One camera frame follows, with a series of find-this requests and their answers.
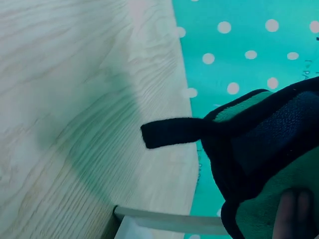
black trim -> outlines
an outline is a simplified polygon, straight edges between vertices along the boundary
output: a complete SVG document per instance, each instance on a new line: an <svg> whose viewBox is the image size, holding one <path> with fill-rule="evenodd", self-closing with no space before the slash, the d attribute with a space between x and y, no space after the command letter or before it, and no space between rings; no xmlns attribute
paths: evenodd
<svg viewBox="0 0 319 239"><path fill-rule="evenodd" d="M240 204L256 198L263 190L267 181L298 157L319 146L319 127L300 134L292 143L284 147L271 161L264 163L247 178L244 187L239 188L233 202L225 203L222 208L223 225L233 239L242 239L243 235L236 222L236 213Z"/></svg>

teal background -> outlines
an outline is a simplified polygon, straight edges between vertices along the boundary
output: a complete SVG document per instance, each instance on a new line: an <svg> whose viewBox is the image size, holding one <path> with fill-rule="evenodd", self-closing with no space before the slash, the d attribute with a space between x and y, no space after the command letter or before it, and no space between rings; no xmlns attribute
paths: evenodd
<svg viewBox="0 0 319 239"><path fill-rule="evenodd" d="M319 76L319 1L317 0L173 0L190 88L194 117L204 117L254 89L268 88L275 77L277 91L292 83ZM271 32L266 22L275 19L279 28ZM218 31L220 22L231 24L230 32ZM254 50L255 59L245 53ZM295 60L288 59L298 53ZM214 55L212 64L203 55ZM227 87L237 83L239 91L229 94ZM198 143L200 176L192 215L216 216L224 200L211 175L210 163ZM229 236L185 235L186 239L229 238Z"/></svg>

wooden board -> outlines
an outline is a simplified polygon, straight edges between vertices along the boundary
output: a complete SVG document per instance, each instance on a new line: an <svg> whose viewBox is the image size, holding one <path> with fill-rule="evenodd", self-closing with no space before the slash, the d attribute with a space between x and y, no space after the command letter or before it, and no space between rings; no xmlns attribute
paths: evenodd
<svg viewBox="0 0 319 239"><path fill-rule="evenodd" d="M0 239L112 238L116 204L187 214L195 145L139 130L189 116L185 88L170 0L1 1Z"/></svg>

black fabric strap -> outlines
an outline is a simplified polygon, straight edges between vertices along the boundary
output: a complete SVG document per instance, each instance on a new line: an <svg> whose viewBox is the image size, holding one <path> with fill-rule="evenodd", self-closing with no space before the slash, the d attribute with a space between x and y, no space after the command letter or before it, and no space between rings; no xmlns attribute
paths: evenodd
<svg viewBox="0 0 319 239"><path fill-rule="evenodd" d="M141 127L146 148L192 143L209 135L220 135L214 122L198 118L159 120Z"/></svg>

